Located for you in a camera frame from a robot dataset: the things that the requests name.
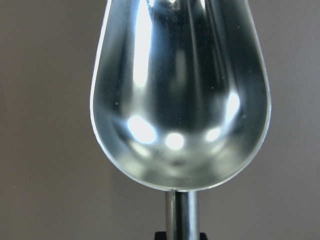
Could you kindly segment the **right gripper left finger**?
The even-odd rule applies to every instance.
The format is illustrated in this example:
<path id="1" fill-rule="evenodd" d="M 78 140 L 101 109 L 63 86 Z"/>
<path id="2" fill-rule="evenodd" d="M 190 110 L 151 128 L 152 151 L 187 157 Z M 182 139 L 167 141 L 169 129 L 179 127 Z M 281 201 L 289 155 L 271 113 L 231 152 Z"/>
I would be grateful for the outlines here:
<path id="1" fill-rule="evenodd" d="M 166 240 L 166 232 L 165 231 L 157 231 L 154 234 L 154 240 Z"/>

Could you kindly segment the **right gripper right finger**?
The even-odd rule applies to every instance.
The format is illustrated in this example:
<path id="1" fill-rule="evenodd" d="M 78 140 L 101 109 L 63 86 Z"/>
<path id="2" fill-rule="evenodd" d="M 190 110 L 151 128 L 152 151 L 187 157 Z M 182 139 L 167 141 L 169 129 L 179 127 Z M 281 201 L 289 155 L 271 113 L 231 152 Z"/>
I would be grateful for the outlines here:
<path id="1" fill-rule="evenodd" d="M 200 239 L 200 240 L 208 240 L 208 237 L 207 237 L 207 235 L 206 235 L 204 232 L 201 232 L 201 233 L 199 234 L 199 239 Z"/>

